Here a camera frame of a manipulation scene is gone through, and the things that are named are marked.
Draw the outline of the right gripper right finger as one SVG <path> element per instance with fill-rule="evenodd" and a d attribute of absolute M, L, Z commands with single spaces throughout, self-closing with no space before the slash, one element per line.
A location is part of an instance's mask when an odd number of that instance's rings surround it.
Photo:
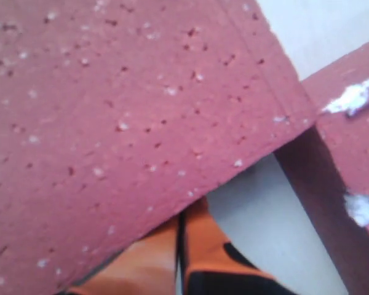
<path fill-rule="evenodd" d="M 219 227 L 202 197 L 181 213 L 183 294 L 290 294 L 251 263 Z"/>

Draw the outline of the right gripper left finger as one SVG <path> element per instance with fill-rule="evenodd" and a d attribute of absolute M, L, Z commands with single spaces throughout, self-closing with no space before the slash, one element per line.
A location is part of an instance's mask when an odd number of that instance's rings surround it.
<path fill-rule="evenodd" d="M 175 294 L 178 218 L 174 217 L 131 244 L 106 267 L 70 294 Z"/>

